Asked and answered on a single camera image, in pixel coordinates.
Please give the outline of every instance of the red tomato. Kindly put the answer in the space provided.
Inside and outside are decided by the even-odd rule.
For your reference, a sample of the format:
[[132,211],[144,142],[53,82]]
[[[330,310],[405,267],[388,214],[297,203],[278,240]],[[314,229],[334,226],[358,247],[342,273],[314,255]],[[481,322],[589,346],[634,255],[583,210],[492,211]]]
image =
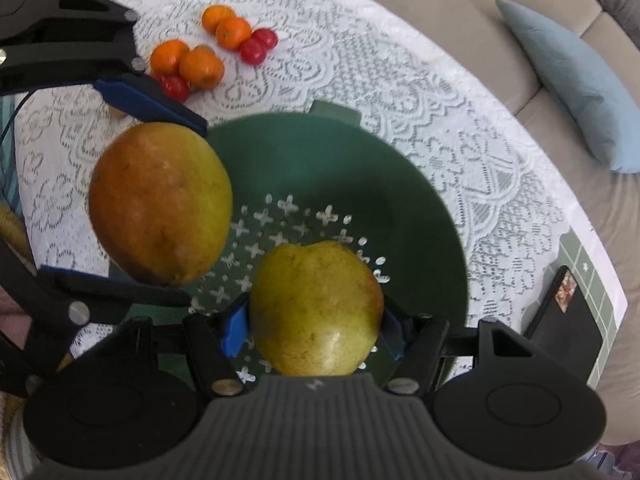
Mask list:
[[278,44],[278,37],[270,28],[256,28],[251,37],[261,41],[267,50],[271,50]]
[[240,45],[240,57],[248,65],[260,65],[267,57],[267,49],[261,41],[249,38]]
[[160,83],[162,93],[171,99],[183,103],[189,97],[189,84],[179,75],[151,74],[151,77]]

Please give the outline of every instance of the yellow pear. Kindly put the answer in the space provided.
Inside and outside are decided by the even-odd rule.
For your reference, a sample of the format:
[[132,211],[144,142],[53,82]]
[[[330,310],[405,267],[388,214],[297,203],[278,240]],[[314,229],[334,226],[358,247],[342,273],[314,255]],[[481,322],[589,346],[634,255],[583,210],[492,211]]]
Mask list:
[[292,376],[351,374],[375,344],[383,311],[369,267],[333,241],[267,253],[249,302],[258,350]]
[[225,246],[231,209],[220,159],[177,124],[125,131],[98,160],[89,186],[89,216],[107,254],[154,285],[183,285],[207,272]]

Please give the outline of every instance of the blue gripper pad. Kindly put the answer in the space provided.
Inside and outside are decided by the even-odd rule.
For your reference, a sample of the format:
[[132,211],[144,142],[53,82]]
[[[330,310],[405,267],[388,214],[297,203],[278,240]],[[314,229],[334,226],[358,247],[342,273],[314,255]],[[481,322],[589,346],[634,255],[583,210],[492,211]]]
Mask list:
[[249,337],[249,294],[241,294],[224,313],[223,335],[220,339],[222,353],[237,357],[244,340]]
[[174,123],[207,135],[207,121],[186,106],[162,94],[153,80],[98,79],[94,88],[104,101],[143,123]]
[[[249,294],[241,294],[223,314],[222,352],[227,357],[237,357],[244,340],[249,337]],[[380,337],[396,361],[404,357],[406,341],[402,325],[391,309],[385,307],[380,327]]]

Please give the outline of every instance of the table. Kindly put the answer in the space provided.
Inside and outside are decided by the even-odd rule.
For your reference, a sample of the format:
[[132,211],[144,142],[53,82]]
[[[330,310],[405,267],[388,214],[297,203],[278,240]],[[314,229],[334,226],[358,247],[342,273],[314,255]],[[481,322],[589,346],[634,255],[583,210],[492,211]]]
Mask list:
[[[620,284],[558,170],[475,77],[378,4],[117,1],[141,15],[135,31],[142,57],[174,37],[191,46],[208,43],[220,53],[226,65],[221,87],[187,101],[212,124],[245,114],[306,110],[316,98],[359,110],[362,126],[416,164],[446,203],[468,263],[470,325],[492,315],[519,330],[569,226],[603,269],[617,305],[616,323],[622,320]],[[217,2],[231,5],[254,27],[279,32],[280,45],[263,65],[243,65],[204,33],[202,10]],[[130,124],[110,118],[99,95],[86,87],[41,91],[24,107],[17,121],[17,159],[37,264],[107,272],[106,254],[86,214],[86,191],[100,152]]]

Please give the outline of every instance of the green tile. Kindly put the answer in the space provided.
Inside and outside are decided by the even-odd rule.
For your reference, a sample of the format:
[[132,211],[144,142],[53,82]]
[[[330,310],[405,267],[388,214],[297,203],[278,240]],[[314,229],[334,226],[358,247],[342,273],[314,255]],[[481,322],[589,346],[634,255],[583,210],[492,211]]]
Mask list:
[[600,315],[602,319],[608,324],[613,318],[613,303],[609,297],[605,294],[602,300],[602,306],[600,307]]
[[611,316],[611,321],[609,322],[609,327],[607,328],[607,349],[611,350],[613,346],[613,341],[616,338],[616,334],[618,333],[618,327],[616,326],[616,319]]
[[600,316],[596,317],[596,324],[598,325],[598,329],[600,330],[602,340],[605,341],[607,339],[607,325],[605,325]]
[[558,259],[556,259],[556,263],[558,267],[566,265],[571,269],[574,266],[574,260],[569,256],[566,249],[563,246],[560,246],[560,253],[558,254]]
[[578,252],[582,247],[580,240],[578,240],[577,235],[573,230],[565,233],[560,237],[560,245],[564,248],[569,258],[571,259],[571,263],[573,263],[578,256]]
[[591,371],[591,375],[589,376],[589,380],[587,381],[587,385],[595,390],[596,386],[598,386],[598,381],[600,380],[600,369],[598,368],[598,363],[596,363]]
[[578,254],[578,259],[575,262],[572,272],[574,273],[576,280],[578,280],[578,284],[580,285],[582,292],[586,293],[591,285],[594,270],[589,255],[584,249],[582,249]]
[[596,307],[598,308],[598,310],[600,310],[600,305],[602,304],[602,300],[605,295],[605,290],[604,290],[604,285],[602,284],[602,281],[600,280],[600,277],[598,276],[597,272],[594,274],[593,279],[591,280],[589,293],[593,298],[593,301],[595,302]]
[[609,348],[606,344],[602,345],[600,349],[600,354],[598,355],[598,369],[604,370],[604,365],[607,363],[607,358],[609,357]]
[[600,315],[600,313],[598,311],[598,307],[593,302],[593,299],[591,298],[591,296],[587,295],[585,300],[587,301],[587,306],[589,307],[589,311],[591,312],[591,315],[593,316],[593,319],[596,319]]
[[600,310],[600,317],[602,318],[602,322],[604,323],[604,326],[607,327],[607,334],[608,334],[609,333],[609,328],[611,326],[611,322],[613,321],[613,307],[612,308],[601,309]]

